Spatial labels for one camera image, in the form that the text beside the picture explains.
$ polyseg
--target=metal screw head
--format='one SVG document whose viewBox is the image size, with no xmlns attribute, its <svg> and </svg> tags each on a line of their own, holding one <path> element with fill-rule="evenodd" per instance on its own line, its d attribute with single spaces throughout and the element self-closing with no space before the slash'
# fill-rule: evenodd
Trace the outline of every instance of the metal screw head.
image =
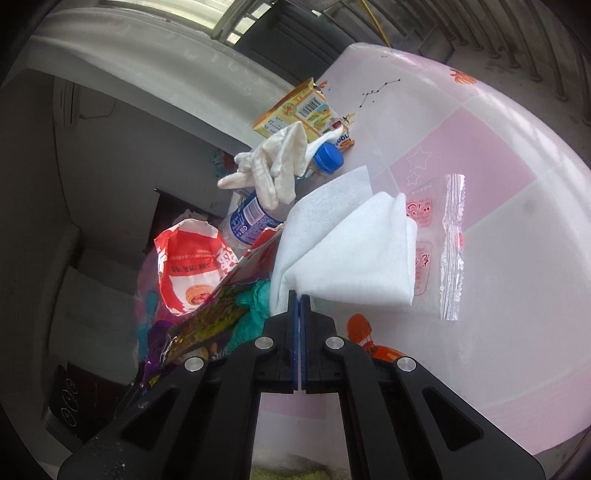
<svg viewBox="0 0 591 480">
<path fill-rule="evenodd" d="M 398 365 L 398 368 L 403 372 L 412 372 L 417 367 L 417 363 L 407 356 L 399 358 L 396 365 Z"/>
<path fill-rule="evenodd" d="M 271 337 L 259 337 L 255 340 L 255 346 L 261 350 L 268 350 L 273 346 L 273 339 Z"/>
<path fill-rule="evenodd" d="M 331 350 L 338 350 L 344 347 L 345 341 L 341 337 L 328 337 L 325 340 L 325 344 Z"/>
<path fill-rule="evenodd" d="M 187 358 L 185 360 L 185 368 L 190 372 L 196 372 L 203 368 L 203 360 L 200 359 L 198 356 L 192 356 L 191 358 Z"/>
</svg>

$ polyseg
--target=snack box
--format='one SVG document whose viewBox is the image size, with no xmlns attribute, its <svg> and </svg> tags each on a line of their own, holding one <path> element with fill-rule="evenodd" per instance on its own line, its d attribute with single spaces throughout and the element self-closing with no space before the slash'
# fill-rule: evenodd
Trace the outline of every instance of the snack box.
<svg viewBox="0 0 591 480">
<path fill-rule="evenodd" d="M 263 137 L 269 138 L 297 121 L 301 121 L 304 125 L 308 142 L 343 125 L 340 117 L 326 102 L 322 91 L 314 84 L 314 80 L 308 79 L 283 97 L 267 113 L 256 119 L 252 129 Z M 346 125 L 344 127 L 345 131 L 336 144 L 341 151 L 355 143 L 349 135 L 349 128 Z"/>
</svg>

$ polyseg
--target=blue bottle cap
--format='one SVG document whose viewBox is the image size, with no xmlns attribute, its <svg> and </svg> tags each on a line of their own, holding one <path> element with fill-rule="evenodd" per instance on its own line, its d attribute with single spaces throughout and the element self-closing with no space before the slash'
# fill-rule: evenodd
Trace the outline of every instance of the blue bottle cap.
<svg viewBox="0 0 591 480">
<path fill-rule="evenodd" d="M 330 142 L 322 144 L 312 158 L 312 161 L 315 163 L 316 167 L 326 175 L 334 173 L 345 163 L 343 154 Z"/>
</svg>

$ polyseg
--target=window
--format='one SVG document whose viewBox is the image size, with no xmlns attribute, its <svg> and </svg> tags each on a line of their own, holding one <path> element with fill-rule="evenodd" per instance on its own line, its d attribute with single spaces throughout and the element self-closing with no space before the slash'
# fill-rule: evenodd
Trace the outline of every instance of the window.
<svg viewBox="0 0 591 480">
<path fill-rule="evenodd" d="M 187 20 L 212 35 L 221 31 L 219 40 L 233 45 L 270 6 L 262 0 L 121 0 L 108 2 L 126 8 L 162 13 L 172 20 Z"/>
</svg>

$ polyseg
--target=green plastic bag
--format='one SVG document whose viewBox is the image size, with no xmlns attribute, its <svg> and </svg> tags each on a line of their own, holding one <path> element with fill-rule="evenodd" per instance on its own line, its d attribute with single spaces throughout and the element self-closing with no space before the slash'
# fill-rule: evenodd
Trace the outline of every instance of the green plastic bag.
<svg viewBox="0 0 591 480">
<path fill-rule="evenodd" d="M 261 335 L 265 320 L 270 315 L 270 289 L 270 280 L 257 280 L 252 288 L 236 296 L 236 305 L 250 311 L 245 313 L 234 327 L 232 338 L 226 345 L 228 355 L 242 343 L 250 342 Z"/>
</svg>

